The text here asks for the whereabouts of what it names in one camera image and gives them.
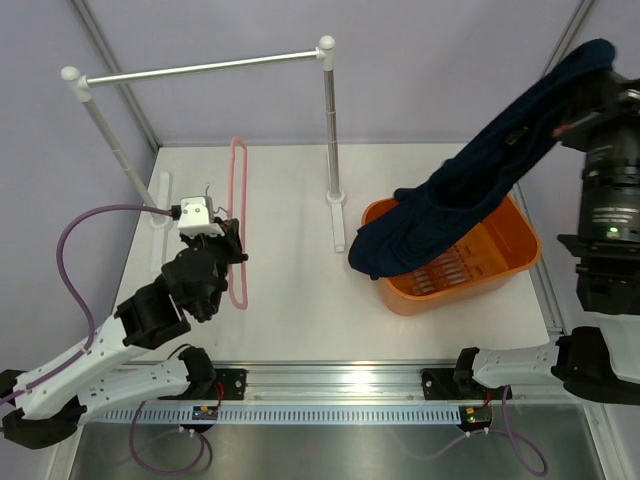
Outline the pink clothes hanger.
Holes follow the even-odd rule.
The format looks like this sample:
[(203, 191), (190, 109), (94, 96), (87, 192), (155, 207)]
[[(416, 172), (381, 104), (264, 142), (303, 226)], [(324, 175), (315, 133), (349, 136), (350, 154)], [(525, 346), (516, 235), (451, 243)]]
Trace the pink clothes hanger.
[[(242, 165), (240, 183), (236, 182), (236, 153), (237, 150), (242, 151)], [(235, 200), (239, 199), (239, 238), (241, 245), (246, 246), (246, 224), (247, 224), (247, 189), (248, 189), (248, 173), (249, 173), (249, 151), (245, 141), (234, 136), (230, 144), (230, 163), (229, 163), (229, 188), (228, 188), (228, 215), (233, 216), (235, 208)], [(238, 310), (246, 310), (249, 306), (248, 285), (246, 264), (240, 263), (240, 293), (235, 290), (234, 270), (233, 266), (229, 270), (230, 289), (229, 295), (232, 305)]]

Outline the dark navy shorts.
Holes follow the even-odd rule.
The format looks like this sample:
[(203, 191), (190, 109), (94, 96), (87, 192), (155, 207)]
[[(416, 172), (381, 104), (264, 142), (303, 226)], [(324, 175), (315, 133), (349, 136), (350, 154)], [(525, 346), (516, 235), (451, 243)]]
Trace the dark navy shorts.
[(577, 89), (616, 57), (605, 39), (571, 51), (425, 182), (398, 188), (394, 206), (357, 231), (349, 266), (371, 279), (410, 273), (452, 247), (496, 210), (556, 144), (552, 135)]

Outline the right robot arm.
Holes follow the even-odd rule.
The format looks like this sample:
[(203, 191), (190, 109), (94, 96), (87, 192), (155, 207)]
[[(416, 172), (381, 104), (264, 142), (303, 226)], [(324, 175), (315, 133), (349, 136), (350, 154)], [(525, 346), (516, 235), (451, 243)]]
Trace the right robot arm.
[(576, 293), (594, 325), (546, 344), (461, 351), (452, 380), (461, 395), (507, 386), (560, 385), (603, 404), (639, 403), (639, 82), (593, 74), (556, 134), (584, 153), (578, 229), (557, 239), (578, 258)]

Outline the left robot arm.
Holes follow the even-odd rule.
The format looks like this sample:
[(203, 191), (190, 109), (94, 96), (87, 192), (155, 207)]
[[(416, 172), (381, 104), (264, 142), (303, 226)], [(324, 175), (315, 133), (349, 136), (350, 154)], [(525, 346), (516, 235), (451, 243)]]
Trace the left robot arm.
[(244, 263), (236, 219), (217, 220), (218, 232), (183, 236), (186, 247), (153, 283), (139, 288), (96, 330), (56, 359), (30, 372), (5, 370), (1, 392), (13, 409), (1, 420), (4, 438), (31, 450), (62, 442), (110, 410), (152, 399), (196, 400), (216, 384), (201, 347), (188, 347), (154, 366), (117, 373), (122, 364), (188, 333), (189, 321), (217, 314), (229, 266)]

